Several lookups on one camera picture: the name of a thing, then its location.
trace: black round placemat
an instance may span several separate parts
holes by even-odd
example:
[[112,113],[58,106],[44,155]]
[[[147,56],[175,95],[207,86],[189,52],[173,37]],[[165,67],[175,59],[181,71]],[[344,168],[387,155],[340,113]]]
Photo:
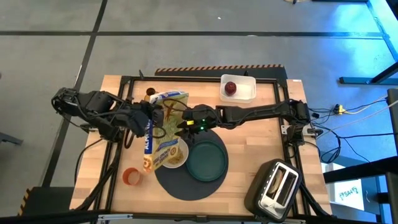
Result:
[[[161,186],[173,197],[180,200],[199,200],[208,197],[214,193],[218,187],[224,182],[228,171],[228,153],[223,140],[212,130],[202,131],[195,135],[195,143],[200,141],[211,141],[225,152],[226,168],[224,173],[216,180],[210,182],[202,182],[196,180],[189,173],[186,164],[176,169],[169,169],[164,166],[155,171],[155,175]],[[192,147],[192,142],[185,141],[188,147]]]

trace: black floor line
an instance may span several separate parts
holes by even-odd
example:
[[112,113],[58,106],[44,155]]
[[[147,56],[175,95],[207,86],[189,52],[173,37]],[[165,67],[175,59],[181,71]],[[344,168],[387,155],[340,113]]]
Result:
[[92,31],[78,31],[78,30],[0,30],[2,35],[19,35],[19,36],[88,36],[93,34]]
[[[80,90],[81,84],[83,83],[87,65],[88,65],[88,62],[90,61],[90,56],[93,51],[93,47],[94,47],[94,43],[95,43],[95,39],[96,39],[96,35],[94,35],[94,33],[98,32],[98,29],[100,28],[100,24],[101,24],[102,18],[104,16],[104,12],[105,12],[107,3],[108,3],[108,0],[103,0],[101,3],[101,7],[99,9],[96,22],[94,24],[94,28],[93,28],[93,32],[92,32],[93,35],[90,36],[90,39],[88,41],[86,52],[85,52],[85,55],[83,56],[83,61],[81,62],[81,68],[80,68],[80,71],[79,71],[79,74],[78,74],[78,77],[77,77],[77,80],[76,80],[76,83],[74,86],[74,89],[76,89],[76,90]],[[47,166],[47,170],[44,175],[42,187],[50,187],[51,180],[53,178],[55,169],[57,168],[57,163],[58,163],[59,157],[61,155],[63,142],[65,141],[65,138],[67,136],[68,127],[69,127],[69,122],[66,119],[62,119],[59,132],[54,139],[53,148],[51,150],[52,154],[51,154],[49,165]]]
[[96,22],[93,31],[0,31],[2,35],[20,36],[258,36],[258,37],[338,37],[345,39],[382,39],[382,32],[258,32],[258,31],[98,31]]

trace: yellow black hazard tape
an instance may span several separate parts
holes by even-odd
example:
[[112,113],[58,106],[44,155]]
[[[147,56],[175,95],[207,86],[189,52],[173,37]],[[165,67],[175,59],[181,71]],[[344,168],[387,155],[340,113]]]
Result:
[[25,208],[27,199],[29,198],[29,194],[30,194],[31,190],[32,189],[26,189],[26,192],[25,192],[24,198],[22,200],[22,203],[21,203],[21,205],[19,207],[19,211],[18,211],[18,215],[17,216],[22,216],[22,213],[24,212],[24,208]]
[[225,66],[202,66],[185,68],[158,68],[156,72],[179,72],[179,71],[197,71],[197,70],[220,70],[220,69],[242,69],[242,68],[282,68],[281,64],[270,65],[225,65]]

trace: small red object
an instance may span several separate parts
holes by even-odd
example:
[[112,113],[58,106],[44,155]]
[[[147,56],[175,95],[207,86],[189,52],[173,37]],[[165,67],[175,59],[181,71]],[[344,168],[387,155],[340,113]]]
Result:
[[224,89],[228,96],[232,96],[236,93],[236,84],[234,82],[228,82],[225,84]]
[[138,185],[141,183],[142,175],[134,167],[130,167],[123,172],[123,182],[127,185]]

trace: red apple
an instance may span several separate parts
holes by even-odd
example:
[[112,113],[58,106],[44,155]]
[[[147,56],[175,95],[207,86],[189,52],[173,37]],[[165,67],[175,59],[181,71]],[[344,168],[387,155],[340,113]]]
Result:
[[228,96],[232,96],[236,93],[236,84],[234,82],[228,82],[225,84],[225,93]]

